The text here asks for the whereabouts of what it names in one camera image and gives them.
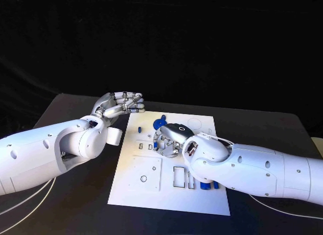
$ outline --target blue block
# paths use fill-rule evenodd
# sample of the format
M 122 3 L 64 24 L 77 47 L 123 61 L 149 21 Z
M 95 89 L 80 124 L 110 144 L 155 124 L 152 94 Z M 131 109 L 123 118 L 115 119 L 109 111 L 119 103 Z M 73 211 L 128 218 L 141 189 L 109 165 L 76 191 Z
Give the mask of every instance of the blue block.
M 219 184 L 214 181 L 213 181 L 213 187 L 214 187 L 214 189 L 219 189 Z
M 203 189 L 203 190 L 209 190 L 210 189 L 210 183 L 201 183 L 200 182 L 200 189 Z

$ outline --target table surface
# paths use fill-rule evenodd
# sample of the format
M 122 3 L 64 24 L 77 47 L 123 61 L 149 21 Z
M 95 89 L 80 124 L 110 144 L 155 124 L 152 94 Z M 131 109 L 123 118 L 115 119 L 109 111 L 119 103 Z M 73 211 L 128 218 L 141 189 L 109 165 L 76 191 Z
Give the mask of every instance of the table surface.
M 87 115 L 96 97 L 60 94 L 34 128 Z M 258 145 L 302 157 L 321 158 L 295 115 L 237 109 L 144 102 L 145 110 L 213 116 L 216 134 L 235 143 Z M 125 132 L 128 115 L 112 127 Z M 102 154 L 60 175 L 51 192 L 30 217 L 4 234 L 323 234 L 323 220 L 282 214 L 249 195 L 226 189 L 230 216 L 108 205 L 121 145 L 106 145 Z M 0 196 L 0 212 L 35 191 Z M 21 206 L 0 216 L 0 232 L 33 210 L 47 188 Z M 258 198 L 285 212 L 323 217 L 323 206 L 299 200 Z

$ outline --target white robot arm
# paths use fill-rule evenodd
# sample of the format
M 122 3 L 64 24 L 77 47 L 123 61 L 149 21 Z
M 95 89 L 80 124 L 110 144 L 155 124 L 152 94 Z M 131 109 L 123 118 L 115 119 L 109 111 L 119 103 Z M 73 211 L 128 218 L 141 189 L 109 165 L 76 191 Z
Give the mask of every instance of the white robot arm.
M 142 113 L 141 93 L 106 93 L 90 115 L 0 140 L 0 195 L 28 189 L 95 158 L 122 131 L 109 127 L 118 115 Z
M 258 146 L 232 143 L 224 146 L 217 137 L 194 135 L 180 124 L 161 126 L 154 136 L 154 141 L 161 136 L 167 149 L 154 151 L 165 157 L 175 157 L 180 151 L 200 182 L 216 181 L 255 196 L 294 198 L 323 205 L 323 160 Z

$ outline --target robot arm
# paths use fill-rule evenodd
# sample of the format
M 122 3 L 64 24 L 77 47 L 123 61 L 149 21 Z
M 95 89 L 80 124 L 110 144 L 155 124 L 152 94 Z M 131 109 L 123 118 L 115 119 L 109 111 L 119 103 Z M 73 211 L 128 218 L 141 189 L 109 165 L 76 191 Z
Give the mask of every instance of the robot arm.
M 122 131 L 109 127 L 118 115 L 142 113 L 139 93 L 106 93 L 90 115 L 0 140 L 0 195 L 28 189 L 95 158 Z
M 200 182 L 216 181 L 226 188 L 255 196 L 294 198 L 323 205 L 323 160 L 258 146 L 224 146 L 204 133 L 181 141 L 178 150 L 184 163 Z

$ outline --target black backdrop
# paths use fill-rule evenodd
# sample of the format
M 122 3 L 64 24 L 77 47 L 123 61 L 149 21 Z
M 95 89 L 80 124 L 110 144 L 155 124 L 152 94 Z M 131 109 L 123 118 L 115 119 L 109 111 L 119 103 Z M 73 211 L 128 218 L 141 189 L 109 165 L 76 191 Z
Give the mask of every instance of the black backdrop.
M 323 1 L 0 0 L 0 137 L 57 93 L 294 113 L 323 137 Z

